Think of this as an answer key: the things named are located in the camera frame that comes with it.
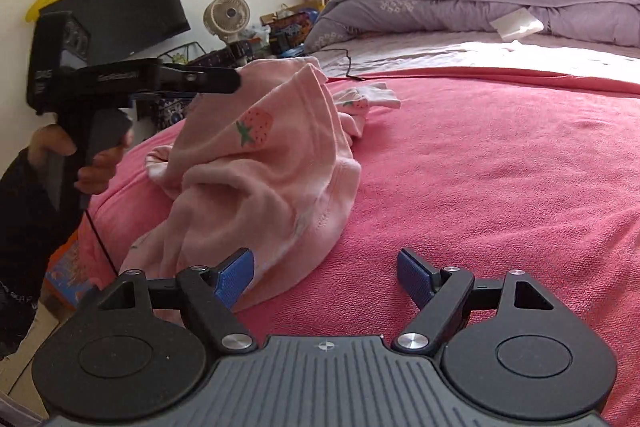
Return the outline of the black sleeved left forearm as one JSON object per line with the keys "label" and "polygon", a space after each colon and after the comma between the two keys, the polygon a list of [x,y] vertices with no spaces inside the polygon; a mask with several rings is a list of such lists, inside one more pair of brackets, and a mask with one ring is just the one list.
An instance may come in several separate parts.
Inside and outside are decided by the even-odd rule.
{"label": "black sleeved left forearm", "polygon": [[13,355],[38,309],[51,256],[79,227],[82,212],[59,212],[21,150],[1,178],[0,343]]}

